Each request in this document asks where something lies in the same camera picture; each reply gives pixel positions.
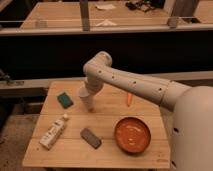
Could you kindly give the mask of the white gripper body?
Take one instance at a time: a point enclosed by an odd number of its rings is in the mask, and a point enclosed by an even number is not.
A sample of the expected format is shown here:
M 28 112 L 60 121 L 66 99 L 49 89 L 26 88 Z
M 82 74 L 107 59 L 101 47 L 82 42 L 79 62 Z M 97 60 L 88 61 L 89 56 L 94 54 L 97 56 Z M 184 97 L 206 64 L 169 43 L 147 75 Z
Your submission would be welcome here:
M 84 80 L 84 85 L 78 90 L 80 97 L 94 96 L 100 91 L 100 82 L 89 77 Z

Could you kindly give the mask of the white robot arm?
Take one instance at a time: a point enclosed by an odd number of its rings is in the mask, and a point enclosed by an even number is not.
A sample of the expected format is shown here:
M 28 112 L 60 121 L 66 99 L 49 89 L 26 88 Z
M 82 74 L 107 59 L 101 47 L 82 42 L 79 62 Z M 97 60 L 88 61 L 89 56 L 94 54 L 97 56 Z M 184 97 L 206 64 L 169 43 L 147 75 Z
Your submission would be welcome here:
M 79 96 L 86 104 L 107 83 L 173 113 L 170 171 L 213 171 L 213 87 L 114 69 L 105 51 L 86 62 L 83 72 Z

